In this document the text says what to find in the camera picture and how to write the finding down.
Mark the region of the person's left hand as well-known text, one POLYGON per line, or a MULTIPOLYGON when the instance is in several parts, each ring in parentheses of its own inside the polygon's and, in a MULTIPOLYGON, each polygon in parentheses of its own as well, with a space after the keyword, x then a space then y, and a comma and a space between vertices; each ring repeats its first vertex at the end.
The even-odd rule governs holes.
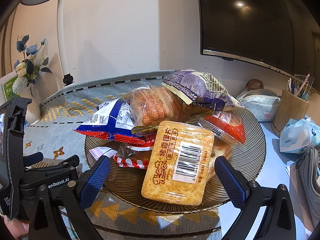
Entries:
POLYGON ((1 215, 3 222, 9 229, 10 233, 13 235, 14 239, 19 239, 21 236, 27 235, 29 232, 29 221, 18 220, 13 218, 9 220, 7 216, 1 215))

